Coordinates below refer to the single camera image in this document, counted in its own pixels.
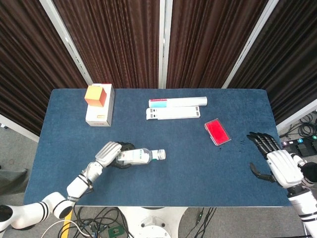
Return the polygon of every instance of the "blue tabletop mat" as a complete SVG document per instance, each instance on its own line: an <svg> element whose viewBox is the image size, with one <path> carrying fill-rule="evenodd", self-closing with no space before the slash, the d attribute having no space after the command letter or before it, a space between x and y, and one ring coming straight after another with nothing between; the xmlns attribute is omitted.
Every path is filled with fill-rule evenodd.
<svg viewBox="0 0 317 238"><path fill-rule="evenodd" d="M126 170L106 168L95 192L79 205L96 206L285 206L286 190L257 179L254 162L266 161L246 138L249 131L278 139L266 91L258 89L117 89L111 127L85 122L85 89L55 89L47 109L24 203L66 187L95 160L108 141L165 149L166 160ZM146 121L148 100L207 96L199 119ZM215 146L204 123L219 118L231 141Z"/></svg>

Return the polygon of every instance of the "red card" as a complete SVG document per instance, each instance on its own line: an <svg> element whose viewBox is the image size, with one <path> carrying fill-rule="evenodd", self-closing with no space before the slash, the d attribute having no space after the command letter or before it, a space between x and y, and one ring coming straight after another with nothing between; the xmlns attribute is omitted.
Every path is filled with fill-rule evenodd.
<svg viewBox="0 0 317 238"><path fill-rule="evenodd" d="M228 133L221 125L219 119L215 119L205 123L205 129L208 131L215 145L221 145L231 140Z"/></svg>

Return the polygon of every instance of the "dark curtain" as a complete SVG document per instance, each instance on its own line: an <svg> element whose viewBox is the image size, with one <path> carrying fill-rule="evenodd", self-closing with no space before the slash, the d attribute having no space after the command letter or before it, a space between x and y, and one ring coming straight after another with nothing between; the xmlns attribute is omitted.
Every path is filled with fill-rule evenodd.
<svg viewBox="0 0 317 238"><path fill-rule="evenodd" d="M221 87L267 0L174 0L167 88Z"/></svg>
<svg viewBox="0 0 317 238"><path fill-rule="evenodd" d="M157 88L159 0L54 0L94 82Z"/></svg>
<svg viewBox="0 0 317 238"><path fill-rule="evenodd" d="M39 135L51 91L84 88L37 0L0 1L0 114Z"/></svg>
<svg viewBox="0 0 317 238"><path fill-rule="evenodd" d="M265 89L276 123L317 98L317 1L280 0L231 88Z"/></svg>

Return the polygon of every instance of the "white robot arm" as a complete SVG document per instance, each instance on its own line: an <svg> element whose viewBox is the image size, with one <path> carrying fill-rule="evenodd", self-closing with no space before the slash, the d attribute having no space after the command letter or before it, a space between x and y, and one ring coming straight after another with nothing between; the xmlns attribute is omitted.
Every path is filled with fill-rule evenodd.
<svg viewBox="0 0 317 238"><path fill-rule="evenodd" d="M317 182L317 164L307 163L298 155L281 150L274 138L268 134L250 132L247 137L255 143L266 159L272 175L259 173L250 163L253 174L263 180L277 182L287 189L287 198L305 224L313 238L317 238L317 201L307 186Z"/></svg>
<svg viewBox="0 0 317 238"><path fill-rule="evenodd" d="M102 174L103 168L117 157L121 147L118 143L108 142L96 155L96 161L91 162L67 187L67 199L59 192L53 192L41 202L25 206L0 205L0 233L9 225L17 230L27 230L44 221L50 213L59 219L66 217L85 191L93 189L93 182Z"/></svg>

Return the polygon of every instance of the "white box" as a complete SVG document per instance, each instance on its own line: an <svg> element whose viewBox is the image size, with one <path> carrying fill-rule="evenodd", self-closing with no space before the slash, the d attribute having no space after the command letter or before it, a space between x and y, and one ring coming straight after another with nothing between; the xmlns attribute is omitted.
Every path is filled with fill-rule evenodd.
<svg viewBox="0 0 317 238"><path fill-rule="evenodd" d="M90 126L111 126L114 89L112 84L94 83L93 86L101 86L106 92L106 101L103 107L93 107L88 105L86 113L86 122Z"/></svg>

